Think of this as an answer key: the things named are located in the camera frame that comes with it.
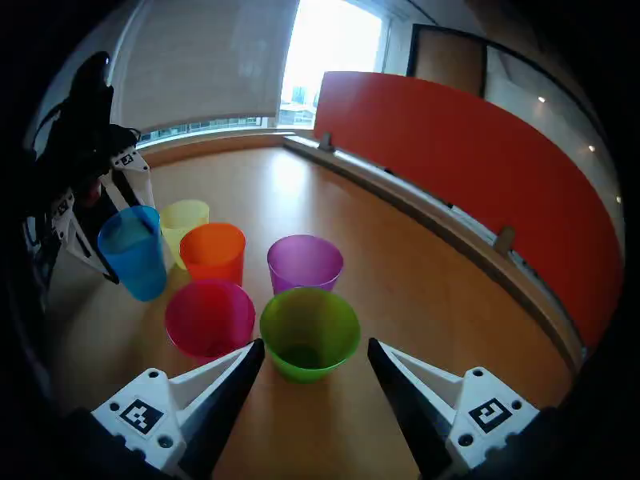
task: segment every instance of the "cup rim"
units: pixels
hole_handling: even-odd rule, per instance
[[[270,247],[269,250],[266,252],[266,264],[269,266],[269,271],[273,272],[278,278],[282,278],[283,280],[287,281],[288,283],[293,283],[290,282],[285,275],[280,274],[275,268],[273,268],[273,266],[271,265],[271,260],[270,260],[270,256],[271,256],[271,252],[273,251],[273,248],[275,248],[275,246],[277,244],[279,244],[280,242],[283,242],[284,240],[287,240],[289,238],[294,238],[294,237],[308,237],[308,238],[315,238],[316,240],[320,240],[321,242],[324,242],[326,244],[328,244],[331,248],[333,248],[335,251],[338,252],[338,255],[340,255],[340,260],[341,260],[341,265],[340,265],[340,270],[338,270],[338,272],[336,273],[335,277],[333,277],[331,280],[327,280],[326,282],[323,283],[315,283],[313,285],[300,285],[300,286],[296,286],[295,288],[323,288],[324,286],[329,285],[332,282],[335,282],[338,277],[340,276],[340,274],[342,273],[342,271],[345,268],[345,259],[342,256],[342,252],[340,251],[339,248],[336,247],[336,245],[334,245],[333,243],[329,242],[329,240],[326,240],[325,238],[322,237],[317,237],[316,235],[310,235],[310,234],[293,234],[293,235],[287,235],[286,237],[282,237],[279,240],[276,240]]]
[[[238,285],[237,283],[230,282],[228,280],[224,280],[222,278],[203,278],[201,280],[193,280],[193,281],[187,283],[183,288],[181,288],[180,290],[178,290],[176,293],[173,294],[173,296],[171,297],[171,300],[169,300],[169,302],[167,303],[167,305],[165,307],[164,326],[165,326],[166,336],[169,337],[169,340],[171,340],[171,343],[181,353],[183,353],[184,355],[187,355],[188,357],[216,359],[216,358],[220,358],[223,355],[219,355],[217,357],[214,357],[214,356],[209,357],[209,356],[202,355],[202,354],[196,354],[196,353],[188,351],[188,349],[185,349],[183,346],[181,346],[178,343],[176,343],[176,341],[171,337],[171,333],[170,333],[170,329],[169,329],[169,321],[168,321],[168,318],[167,318],[167,315],[166,315],[166,312],[169,309],[169,306],[171,305],[171,303],[176,299],[176,297],[181,292],[183,292],[185,290],[188,290],[190,288],[193,288],[195,285],[201,285],[203,283],[214,283],[214,284],[218,284],[218,285],[230,286],[232,289],[239,290],[242,293],[242,295],[244,296],[245,300],[248,301],[248,304],[250,306],[249,316],[252,318],[251,319],[251,332],[252,332],[252,334],[253,334],[253,330],[255,328],[255,318],[256,318],[255,305],[254,305],[254,301],[251,300],[251,297],[249,296],[249,294],[240,285]]]
[[[104,251],[104,247],[105,247],[105,233],[104,233],[104,228],[105,226],[108,226],[110,223],[113,223],[116,219],[117,216],[121,215],[122,212],[126,212],[128,210],[145,210],[148,211],[152,214],[155,214],[154,216],[154,225],[152,225],[153,229],[154,229],[154,235],[156,234],[160,234],[160,213],[153,208],[152,206],[148,206],[148,205],[134,205],[134,206],[129,206],[127,208],[125,208],[124,210],[119,210],[117,211],[115,214],[111,215],[106,222],[104,222],[102,224],[102,226],[100,227],[100,231],[98,232],[98,239],[97,239],[97,244],[98,244],[98,249],[103,253],[103,254],[107,254],[109,256],[115,257],[117,255],[122,255],[125,252],[129,252],[131,250],[140,248],[140,246],[144,243],[147,242],[147,239],[141,240],[140,242],[136,242],[135,244],[133,244],[130,248],[121,251],[121,252],[105,252]]]
[[[233,223],[228,223],[228,222],[209,222],[209,223],[205,223],[204,225],[198,225],[196,226],[194,229],[190,230],[189,232],[187,232],[185,234],[184,237],[182,237],[182,239],[180,240],[180,245],[178,248],[178,252],[180,253],[180,258],[182,259],[182,261],[185,263],[185,265],[188,263],[190,264],[194,264],[196,266],[225,266],[225,265],[229,265],[231,263],[233,263],[233,261],[237,258],[237,255],[235,257],[230,258],[229,260],[227,260],[226,262],[220,262],[220,263],[215,263],[215,264],[210,264],[210,263],[201,263],[201,262],[194,262],[192,261],[190,258],[188,258],[187,260],[185,260],[185,258],[182,256],[182,245],[185,241],[185,238],[189,237],[189,235],[191,235],[193,232],[195,232],[196,230],[200,230],[200,229],[205,229],[207,227],[210,226],[220,226],[220,225],[224,225],[224,226],[232,226],[233,228],[235,228],[238,232],[240,232],[240,235],[242,236],[242,251],[241,251],[241,255],[242,253],[245,251],[246,249],[246,235],[245,233],[242,231],[242,229],[236,225],[234,225]]]
[[[163,230],[180,230],[183,228],[186,228],[184,226],[167,226],[165,225],[165,221],[164,221],[164,217],[166,216],[166,211],[169,208],[173,208],[176,207],[178,205],[181,204],[198,204],[200,206],[205,206],[206,207],[206,212],[207,212],[207,216],[210,212],[210,208],[209,208],[209,204],[207,202],[204,202],[203,200],[198,200],[196,198],[183,198],[182,200],[177,200],[176,202],[170,203],[169,205],[165,206],[164,208],[162,208],[162,210],[159,211],[160,214],[160,228],[162,228]]]
[[[287,360],[285,360],[284,358],[282,358],[280,355],[276,354],[274,352],[274,350],[270,347],[268,341],[265,339],[264,334],[262,333],[262,318],[264,317],[265,312],[267,311],[267,309],[269,308],[269,306],[271,305],[271,303],[280,295],[283,294],[287,294],[290,293],[291,291],[294,290],[300,290],[300,289],[312,289],[312,290],[320,290],[322,292],[324,292],[325,294],[328,294],[329,296],[333,295],[335,297],[340,298],[344,303],[346,303],[349,308],[351,309],[351,311],[354,314],[355,317],[355,322],[358,325],[358,338],[356,339],[356,341],[354,342],[353,346],[351,348],[349,348],[349,351],[347,352],[347,354],[345,355],[345,357],[338,363],[335,363],[333,365],[329,365],[329,366],[324,366],[323,368],[304,368],[302,366],[297,366],[294,365],[291,362],[288,362]],[[335,294],[334,292],[329,292],[327,290],[323,290],[321,288],[316,288],[316,287],[312,287],[312,286],[300,286],[298,288],[293,288],[290,290],[285,290],[277,295],[274,295],[271,300],[269,300],[266,305],[265,308],[262,310],[262,313],[260,314],[260,320],[259,320],[259,324],[258,324],[258,328],[260,330],[260,337],[262,338],[262,341],[265,343],[265,348],[269,351],[269,353],[271,355],[273,355],[274,357],[276,357],[280,362],[287,364],[288,366],[292,366],[293,368],[297,369],[297,370],[301,370],[301,371],[305,371],[305,372],[316,372],[316,373],[320,373],[320,372],[326,372],[329,370],[332,370],[334,368],[336,368],[337,366],[340,366],[341,364],[343,364],[344,362],[346,362],[347,360],[349,360],[349,358],[351,358],[356,350],[358,349],[358,347],[360,346],[360,340],[362,339],[362,328],[360,327],[360,321],[358,320],[358,316],[355,313],[354,308],[351,306],[350,303],[348,303],[347,300],[345,300],[344,298],[342,298],[340,295]]]

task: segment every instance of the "plastic cup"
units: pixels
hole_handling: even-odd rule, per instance
[[[209,223],[209,206],[200,200],[180,200],[166,206],[160,212],[160,228],[176,265],[183,270],[180,258],[180,241],[196,226]]]
[[[100,229],[98,248],[137,300],[152,300],[165,289],[160,215],[155,208],[132,206],[117,212]]]
[[[360,325],[351,306],[336,294],[296,288],[267,303],[260,317],[260,334],[285,378],[311,383],[356,351]]]
[[[193,280],[222,278],[242,286],[245,235],[229,223],[207,223],[180,241],[180,256]]]
[[[201,364],[251,340],[255,308],[238,285],[210,278],[179,290],[165,312],[166,332],[176,347]]]
[[[344,259],[331,242],[313,235],[291,235],[274,243],[266,255],[274,295],[299,286],[331,291]]]

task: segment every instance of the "wooden floor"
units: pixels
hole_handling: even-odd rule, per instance
[[[362,325],[358,352],[319,383],[288,383],[266,358],[216,478],[415,479],[366,358],[369,337],[455,374],[484,366],[537,407],[558,404],[570,388],[560,356],[511,296],[443,240],[344,178],[280,148],[216,154],[151,174],[158,209],[199,198],[212,222],[244,230],[244,287],[258,315],[272,295],[269,246],[289,234],[316,234],[340,248],[345,269],[335,292]],[[168,249],[166,260],[170,266]],[[177,267],[169,276],[160,298],[137,302],[61,253],[49,315],[52,387],[63,411],[95,408],[145,368],[173,376],[194,366],[164,330],[168,299],[189,281]]]

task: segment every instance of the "orange wall panel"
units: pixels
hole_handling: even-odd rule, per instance
[[[519,118],[417,78],[329,72],[314,136],[459,206],[490,230],[515,228],[514,249],[595,346],[622,286],[614,228],[575,164]]]

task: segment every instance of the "blue plastic cup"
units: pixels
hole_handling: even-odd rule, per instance
[[[128,291],[142,302],[165,289],[160,215],[150,206],[117,212],[98,234],[98,248]]]

